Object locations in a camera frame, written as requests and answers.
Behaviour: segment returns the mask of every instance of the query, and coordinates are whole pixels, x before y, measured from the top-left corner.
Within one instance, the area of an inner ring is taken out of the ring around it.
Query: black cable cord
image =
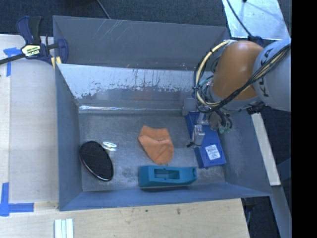
[[[100,2],[100,0],[96,0],[96,1],[99,3],[101,9],[104,11],[104,13],[105,13],[105,15],[107,16],[107,18],[108,18],[108,19],[111,19],[110,16],[109,16],[109,14],[108,14],[108,12],[106,11],[106,9],[104,8],[104,6],[103,6],[102,3]]]
[[[273,64],[271,64],[269,66],[269,69],[266,70],[266,72],[259,78],[256,78],[256,76],[258,76],[258,74],[261,72],[261,70],[267,66],[270,62],[272,62],[278,55],[280,55],[281,53],[285,52],[283,54],[283,56],[286,56],[288,54],[288,52],[291,50],[291,44],[285,46],[283,49],[281,49],[279,52],[277,52],[274,56],[272,56],[265,64],[263,64],[260,69],[257,70],[257,72],[247,81],[247,83],[245,83],[244,86],[242,86],[241,88],[237,89],[236,91],[234,91],[232,94],[230,94],[227,98],[223,99],[219,105],[217,105],[216,107],[212,108],[213,111],[216,111],[220,108],[222,108],[224,105],[226,105],[228,102],[232,101],[234,98],[236,98],[244,89],[246,89],[249,85],[255,83],[257,80],[259,80],[260,78],[264,77],[267,73],[269,73],[271,70],[273,70],[274,68],[276,68],[276,66],[280,63],[281,60],[283,60],[283,58],[281,58],[278,62],[275,62]]]
[[[248,35],[253,36],[253,35],[249,32],[249,30],[245,27],[245,25],[242,23],[242,21],[239,19],[238,15],[237,15],[236,12],[234,11],[234,9],[233,9],[231,3],[229,2],[229,0],[227,0],[227,3],[228,3],[228,5],[229,5],[229,7],[230,7],[232,13],[234,14],[234,16],[236,17],[236,19],[239,21],[239,23],[240,23],[241,26],[243,27],[243,29],[248,33]]]

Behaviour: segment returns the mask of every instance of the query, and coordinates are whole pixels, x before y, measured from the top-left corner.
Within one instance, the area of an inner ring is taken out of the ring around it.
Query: blue tape
[[[34,203],[9,204],[9,183],[2,184],[0,216],[7,217],[15,212],[34,212]]]
[[[21,54],[21,50],[17,48],[4,49],[3,52],[9,57]],[[11,75],[11,62],[8,62],[6,67],[6,76],[9,77]]]

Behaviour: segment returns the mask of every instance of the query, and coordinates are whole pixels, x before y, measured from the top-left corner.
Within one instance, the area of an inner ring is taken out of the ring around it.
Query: blue clamp
[[[39,47],[35,52],[25,51],[27,54],[23,51],[26,55],[25,58],[41,60],[52,65],[50,49],[58,48],[62,63],[66,63],[68,59],[68,43],[65,39],[58,39],[57,43],[52,45],[48,45],[48,39],[46,39],[46,45],[41,43],[39,26],[42,20],[42,17],[24,16],[16,23],[19,35],[25,40],[25,46],[21,50],[23,51],[25,47]]]
[[[0,203],[0,216],[7,217],[10,213],[34,212],[34,203],[9,203],[9,183],[2,184],[2,195]]]
[[[141,166],[139,187],[190,185],[197,179],[195,167]]]

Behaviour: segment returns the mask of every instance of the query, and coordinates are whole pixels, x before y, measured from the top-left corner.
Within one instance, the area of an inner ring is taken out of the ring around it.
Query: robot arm
[[[212,79],[201,79],[208,58],[224,45]],[[265,48],[250,41],[221,43],[199,64],[193,89],[197,109],[208,114],[214,130],[231,126],[230,113],[242,109],[269,106],[290,112],[291,39]]]

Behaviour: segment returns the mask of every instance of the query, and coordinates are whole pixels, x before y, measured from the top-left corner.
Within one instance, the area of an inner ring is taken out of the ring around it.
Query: wires
[[[208,102],[207,100],[205,101],[202,98],[202,93],[199,91],[200,88],[197,86],[199,85],[199,80],[200,80],[200,75],[201,71],[203,70],[204,66],[206,65],[206,62],[208,58],[212,55],[212,53],[219,49],[219,47],[222,47],[223,45],[228,44],[229,41],[222,42],[218,46],[216,46],[214,49],[212,49],[203,61],[201,62],[199,69],[195,71],[194,74],[194,87],[193,89],[195,90],[195,100],[198,100],[202,105],[204,105],[204,109],[206,109],[206,106],[209,108],[208,110],[205,110],[205,113],[210,113],[216,110],[219,110],[222,108],[224,105],[232,101],[234,98],[236,98],[240,93],[245,91],[248,87],[250,87],[252,84],[254,84],[257,80],[260,78],[264,77],[267,73],[272,71],[276,66],[283,60],[283,58],[290,52],[291,50],[291,43],[283,47],[281,50],[279,50],[275,55],[273,55],[270,59],[268,59],[252,76],[251,78],[245,83],[244,86],[241,88],[237,89],[234,91],[232,94],[230,94],[227,98],[223,99],[220,102]]]
[[[233,9],[231,3],[229,2],[229,0],[227,0],[227,3],[228,3],[228,5],[229,5],[229,7],[230,7],[230,9],[231,9],[231,11],[232,11],[232,13],[233,13],[233,15],[234,15],[234,16],[236,17],[236,19],[239,21],[239,23],[240,23],[240,25],[243,27],[243,29],[248,33],[248,35],[253,36],[253,35],[249,32],[249,30],[245,27],[245,25],[242,23],[242,21],[239,19],[238,15],[237,15],[236,12],[234,11],[234,9]]]
[[[102,3],[100,2],[100,0],[96,0],[96,1],[99,3],[101,9],[104,11],[104,13],[105,13],[105,15],[107,16],[107,18],[108,18],[108,19],[111,19],[110,16],[109,16],[109,14],[108,14],[108,12],[106,11],[106,9],[103,7]]]

